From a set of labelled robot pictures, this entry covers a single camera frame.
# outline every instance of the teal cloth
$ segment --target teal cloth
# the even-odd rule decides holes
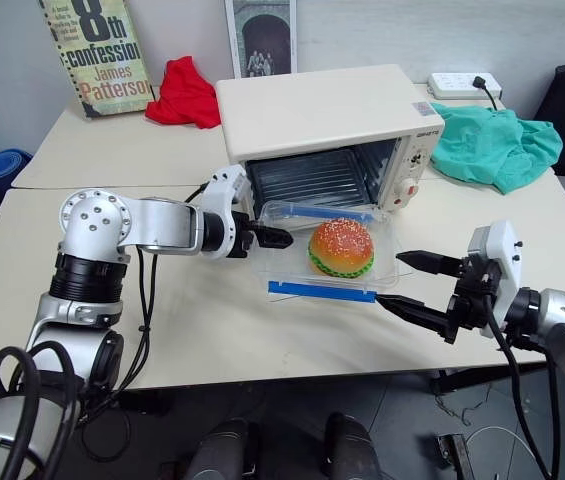
[[[433,165],[450,177],[509,193],[537,179],[562,151],[551,122],[520,120],[512,110],[433,108],[446,124]]]

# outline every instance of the clear plastic container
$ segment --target clear plastic container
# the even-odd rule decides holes
[[[373,266],[357,278],[331,277],[311,265],[308,246],[313,231],[335,218],[351,218],[362,223],[373,240]],[[390,216],[385,211],[272,201],[264,205],[260,221],[293,236],[293,245],[283,250],[258,248],[254,255],[255,269],[268,282],[269,292],[371,302],[378,290],[386,290],[398,281],[396,241]]]

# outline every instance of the sesame seed bun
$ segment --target sesame seed bun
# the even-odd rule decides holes
[[[373,242],[366,227],[349,218],[323,223],[309,242],[309,258],[323,273],[356,278],[373,265]]]

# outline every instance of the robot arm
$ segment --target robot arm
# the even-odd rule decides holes
[[[0,388],[1,478],[19,478],[18,472],[28,475],[36,469],[45,472],[43,478],[51,478],[52,469],[45,467],[47,461],[56,465],[57,449],[52,449],[56,432],[64,424],[72,431],[78,421],[79,409],[68,409],[63,398],[66,385],[61,376],[66,376],[67,362],[63,365],[56,351],[70,359],[82,405],[101,399],[115,386],[124,341],[111,327],[122,314],[122,279],[130,260],[126,247],[217,259],[246,257],[253,234],[266,248],[292,243],[287,232],[262,227],[248,215],[232,211],[247,192],[246,173],[236,165],[213,175],[199,206],[162,198],[136,200],[102,189],[78,191],[64,202],[60,224],[65,235],[58,245],[55,274],[49,291],[40,298],[26,347],[37,351],[36,371],[24,378],[16,372],[8,391]],[[16,476],[13,468],[9,476],[3,467],[10,465],[10,450],[4,447],[18,442],[27,384],[38,385],[37,413],[28,419],[34,428],[24,458]]]
[[[398,258],[417,270],[458,278],[447,311],[395,295],[377,295],[376,300],[402,319],[454,343],[459,327],[479,328],[483,335],[493,336],[484,308],[485,296],[491,297],[494,319],[508,342],[517,348],[550,352],[565,374],[565,292],[520,289],[521,247],[511,225],[497,222],[475,231],[468,256],[462,259],[425,251],[400,253]]]

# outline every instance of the red cloth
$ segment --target red cloth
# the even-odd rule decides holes
[[[192,57],[167,62],[160,99],[149,102],[144,114],[166,125],[195,123],[198,128],[213,128],[220,124],[215,89],[197,72]]]

